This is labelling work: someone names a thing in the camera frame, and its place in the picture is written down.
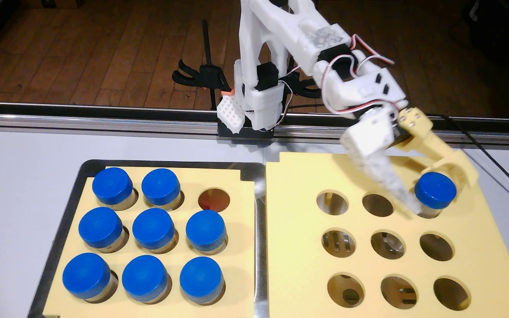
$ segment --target yellow foam rack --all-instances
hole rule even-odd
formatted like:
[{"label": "yellow foam rack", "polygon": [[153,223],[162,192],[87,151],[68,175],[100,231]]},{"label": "yellow foam rack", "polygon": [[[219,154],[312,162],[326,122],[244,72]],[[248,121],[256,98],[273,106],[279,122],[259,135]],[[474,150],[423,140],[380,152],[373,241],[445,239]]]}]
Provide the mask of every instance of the yellow foam rack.
[{"label": "yellow foam rack", "polygon": [[[60,261],[56,267],[52,285],[42,311],[44,316],[60,318],[96,317],[252,317],[253,293],[255,290],[255,190],[254,182],[241,181],[239,170],[169,168],[178,177],[184,202],[176,210],[169,212],[179,242],[166,254],[152,254],[166,266],[173,285],[170,294],[158,304],[147,305],[130,298],[122,286],[124,267],[135,257],[151,254],[141,248],[131,233],[136,216],[150,208],[141,191],[141,181],[145,175],[161,167],[121,166],[133,181],[139,192],[137,203],[130,209],[117,211],[123,225],[129,229],[129,242],[119,251],[103,254],[87,246],[78,233],[81,217],[89,210],[102,206],[92,192],[93,178],[85,180],[85,186],[71,222]],[[179,276],[184,264],[190,259],[202,256],[193,250],[186,241],[186,222],[193,213],[201,209],[198,204],[200,194],[208,189],[221,189],[229,194],[230,204],[221,216],[225,220],[229,243],[219,254],[211,256],[221,267],[226,282],[223,297],[213,305],[201,306],[189,301],[181,291]],[[102,303],[90,304],[72,296],[62,284],[62,272],[66,264],[76,255],[85,252],[99,254],[112,271],[119,277],[115,294]]]},{"label": "yellow foam rack", "polygon": [[[412,189],[429,159],[392,157]],[[509,317],[509,255],[478,186],[431,219],[346,155],[268,163],[270,317]]]}]

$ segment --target blue cap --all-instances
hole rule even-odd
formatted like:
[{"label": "blue cap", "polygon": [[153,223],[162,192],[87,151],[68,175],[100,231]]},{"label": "blue cap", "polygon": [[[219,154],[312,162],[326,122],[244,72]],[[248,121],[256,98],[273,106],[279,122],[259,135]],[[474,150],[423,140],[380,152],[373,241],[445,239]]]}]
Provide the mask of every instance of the blue cap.
[{"label": "blue cap", "polygon": [[112,167],[101,170],[95,176],[92,189],[98,200],[112,206],[129,198],[133,191],[133,182],[125,170]]},{"label": "blue cap", "polygon": [[428,208],[446,208],[457,195],[457,187],[447,176],[439,172],[423,174],[414,192],[418,200]]},{"label": "blue cap", "polygon": [[88,299],[99,295],[110,277],[109,265],[99,255],[83,253],[66,264],[62,283],[76,298]]},{"label": "blue cap", "polygon": [[155,206],[165,206],[180,194],[180,181],[174,172],[160,168],[147,173],[141,185],[145,198]]},{"label": "blue cap", "polygon": [[174,236],[174,223],[165,210],[148,209],[135,218],[133,235],[145,249],[159,249],[168,244]]},{"label": "blue cap", "polygon": [[121,280],[134,300],[148,302],[164,292],[168,285],[168,272],[158,258],[141,255],[125,266]]},{"label": "blue cap", "polygon": [[186,224],[186,235],[193,248],[208,252],[223,244],[227,230],[219,213],[203,210],[189,218]]},{"label": "blue cap", "polygon": [[216,261],[200,256],[187,262],[180,272],[180,286],[195,303],[214,300],[223,290],[223,273]]},{"label": "blue cap", "polygon": [[81,238],[95,249],[103,249],[113,244],[122,231],[123,224],[117,213],[105,206],[91,209],[78,225]]}]

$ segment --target red and white wire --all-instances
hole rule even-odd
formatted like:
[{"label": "red and white wire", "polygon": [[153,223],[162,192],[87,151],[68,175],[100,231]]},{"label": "red and white wire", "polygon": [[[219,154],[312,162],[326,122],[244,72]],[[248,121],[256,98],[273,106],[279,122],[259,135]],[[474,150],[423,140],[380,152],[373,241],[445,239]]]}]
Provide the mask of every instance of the red and white wire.
[{"label": "red and white wire", "polygon": [[290,105],[290,102],[292,101],[292,95],[293,95],[292,88],[290,88],[290,86],[283,80],[279,80],[279,82],[284,83],[284,85],[286,85],[286,87],[290,90],[290,97],[288,98],[288,101],[286,102],[286,106],[284,107],[284,114],[282,114],[282,117],[280,118],[280,120],[276,123],[276,125],[272,126],[271,128],[266,129],[265,131],[269,131],[269,130],[276,128],[279,124],[281,124],[284,121],[284,118],[286,118],[286,114],[288,112],[288,106]]},{"label": "red and white wire", "polygon": [[350,68],[349,68],[349,71],[351,73],[351,76],[353,76],[353,78],[357,78],[358,76],[355,74],[354,72],[354,65],[355,65],[355,58],[352,56],[352,55],[349,55],[349,54],[341,54],[341,55],[337,55],[335,56],[334,59],[332,59],[328,64],[327,66],[325,67],[325,70],[323,71],[323,76],[321,77],[321,98],[323,99],[323,105],[325,105],[325,107],[328,109],[329,112],[332,112],[333,114],[337,114],[337,115],[341,115],[343,114],[344,112],[340,112],[336,109],[333,109],[330,105],[329,105],[329,101],[327,100],[327,97],[325,96],[325,83],[326,82],[326,77],[327,77],[327,74],[328,72],[331,70],[331,66],[337,62],[338,59],[340,58],[349,58],[351,59],[351,65],[350,65]]},{"label": "red and white wire", "polygon": [[361,39],[360,36],[358,36],[358,34],[353,34],[353,36],[351,37],[351,50],[354,50],[356,45],[357,45],[357,41],[358,43],[360,43],[370,54],[370,56],[366,57],[365,59],[363,59],[362,61],[360,61],[357,65],[357,69],[356,69],[356,72],[358,74],[358,71],[360,70],[360,68],[364,65],[364,63],[366,63],[367,61],[370,61],[372,60],[373,58],[377,58],[377,59],[380,59],[381,61],[385,62],[385,63],[388,63],[390,65],[394,65],[394,61],[392,61],[391,59],[383,56],[383,55],[380,55],[378,54],[378,52],[376,52],[370,45],[366,44],[366,42]]}]

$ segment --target white 3d-printed robot arm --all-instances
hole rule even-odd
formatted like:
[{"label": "white 3d-printed robot arm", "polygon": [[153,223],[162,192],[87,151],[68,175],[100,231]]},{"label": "white 3d-printed robot arm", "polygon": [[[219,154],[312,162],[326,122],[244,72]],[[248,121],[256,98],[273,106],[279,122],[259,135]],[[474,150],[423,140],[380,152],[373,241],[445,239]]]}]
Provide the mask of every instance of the white 3d-printed robot arm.
[{"label": "white 3d-printed robot arm", "polygon": [[[293,14],[270,0],[241,0],[241,59],[235,62],[235,94],[223,98],[218,118],[233,133],[240,131],[245,116],[254,130],[273,128],[282,112],[285,88],[277,78],[286,75],[289,52],[300,69],[315,79],[329,111],[347,118],[356,118],[360,111],[359,122],[341,139],[350,158],[411,211],[419,213],[420,203],[404,188],[383,153],[394,142],[394,127],[400,109],[407,105],[406,95],[387,69],[355,49],[360,38],[349,36],[338,24],[330,25],[311,0],[289,0],[288,5]],[[272,64],[258,60],[264,43],[270,49]],[[353,79],[344,82],[338,73],[341,69],[335,69],[340,59],[352,61],[345,63],[345,73],[348,70]]]}]

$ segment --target white table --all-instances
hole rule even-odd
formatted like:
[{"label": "white table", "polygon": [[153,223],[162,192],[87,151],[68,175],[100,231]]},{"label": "white table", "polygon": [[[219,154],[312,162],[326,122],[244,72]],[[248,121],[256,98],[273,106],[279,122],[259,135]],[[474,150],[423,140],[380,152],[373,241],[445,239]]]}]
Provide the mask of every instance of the white table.
[{"label": "white table", "polygon": [[[344,153],[340,145],[266,147],[205,139],[0,131],[0,317],[24,318],[80,165],[89,159],[278,161],[279,152]],[[490,150],[509,171],[509,150]],[[402,155],[389,150],[389,155]],[[509,251],[509,180],[477,149],[466,149]],[[481,249],[486,249],[481,238]]]}]

